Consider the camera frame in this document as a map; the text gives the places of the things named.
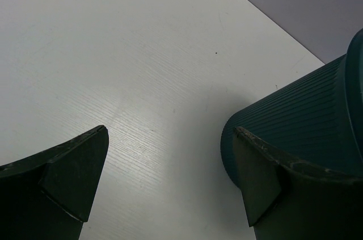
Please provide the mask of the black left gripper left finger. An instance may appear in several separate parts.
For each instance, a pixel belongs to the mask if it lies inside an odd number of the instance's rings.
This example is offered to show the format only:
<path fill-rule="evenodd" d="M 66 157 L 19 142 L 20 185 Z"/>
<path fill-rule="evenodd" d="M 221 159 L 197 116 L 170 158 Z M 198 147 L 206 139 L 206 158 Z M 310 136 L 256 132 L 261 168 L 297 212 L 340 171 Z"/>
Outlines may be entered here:
<path fill-rule="evenodd" d="M 1 166 L 1 239 L 78 239 L 108 145 L 108 130 L 99 125 Z"/>

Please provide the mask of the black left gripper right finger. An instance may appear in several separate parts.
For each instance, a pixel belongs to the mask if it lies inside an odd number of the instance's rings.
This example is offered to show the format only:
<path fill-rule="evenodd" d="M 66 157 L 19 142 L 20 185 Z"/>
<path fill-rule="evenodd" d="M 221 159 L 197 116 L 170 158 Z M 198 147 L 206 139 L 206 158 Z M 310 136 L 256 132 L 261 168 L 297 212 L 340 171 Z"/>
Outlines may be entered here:
<path fill-rule="evenodd" d="M 361 239 L 362 178 L 234 130 L 239 189 L 257 239 Z"/>

